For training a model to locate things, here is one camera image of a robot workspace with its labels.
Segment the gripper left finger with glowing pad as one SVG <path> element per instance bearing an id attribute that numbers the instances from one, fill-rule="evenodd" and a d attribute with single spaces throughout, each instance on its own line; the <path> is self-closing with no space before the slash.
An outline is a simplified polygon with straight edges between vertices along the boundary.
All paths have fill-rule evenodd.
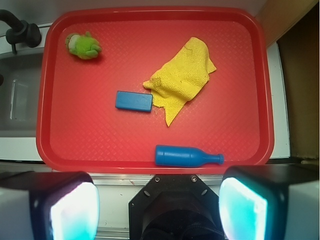
<path id="1" fill-rule="evenodd" d="M 74 172 L 2 172 L 2 240 L 93 240 L 100 215 L 91 176 Z"/>

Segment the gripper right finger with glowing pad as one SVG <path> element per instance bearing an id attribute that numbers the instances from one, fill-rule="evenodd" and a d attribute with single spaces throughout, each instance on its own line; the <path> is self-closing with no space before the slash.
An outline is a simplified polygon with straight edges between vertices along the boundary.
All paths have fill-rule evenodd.
<path id="1" fill-rule="evenodd" d="M 219 189 L 219 213 L 229 240 L 318 240 L 317 165 L 232 166 Z"/>

